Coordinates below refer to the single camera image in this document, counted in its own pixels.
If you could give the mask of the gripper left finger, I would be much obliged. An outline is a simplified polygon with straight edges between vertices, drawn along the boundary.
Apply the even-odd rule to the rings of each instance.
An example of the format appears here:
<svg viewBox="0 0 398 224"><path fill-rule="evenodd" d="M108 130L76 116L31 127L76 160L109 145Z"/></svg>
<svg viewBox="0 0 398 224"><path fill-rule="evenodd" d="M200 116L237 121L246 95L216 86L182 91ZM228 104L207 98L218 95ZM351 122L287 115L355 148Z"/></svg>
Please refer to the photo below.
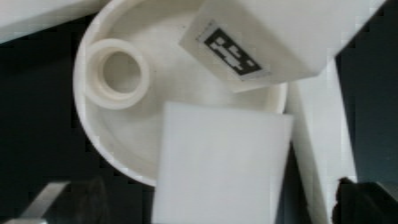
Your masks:
<svg viewBox="0 0 398 224"><path fill-rule="evenodd" d="M49 182L10 224L109 224L102 180Z"/></svg>

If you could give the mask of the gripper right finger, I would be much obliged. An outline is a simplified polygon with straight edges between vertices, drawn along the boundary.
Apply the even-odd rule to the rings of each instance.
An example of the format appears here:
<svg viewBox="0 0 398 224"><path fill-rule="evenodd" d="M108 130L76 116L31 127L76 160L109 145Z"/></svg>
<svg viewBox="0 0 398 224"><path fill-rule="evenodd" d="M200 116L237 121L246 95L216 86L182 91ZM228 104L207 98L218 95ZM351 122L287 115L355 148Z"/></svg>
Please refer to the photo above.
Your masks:
<svg viewBox="0 0 398 224"><path fill-rule="evenodd" d="M398 224L398 182L339 179L333 224Z"/></svg>

